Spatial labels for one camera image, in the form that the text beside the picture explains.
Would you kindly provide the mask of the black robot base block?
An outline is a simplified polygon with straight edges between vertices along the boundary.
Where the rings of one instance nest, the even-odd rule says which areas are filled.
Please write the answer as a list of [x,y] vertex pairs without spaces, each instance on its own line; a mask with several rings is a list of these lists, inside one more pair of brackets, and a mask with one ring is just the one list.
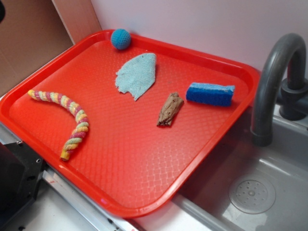
[[0,229],[36,200],[45,162],[26,143],[0,145]]

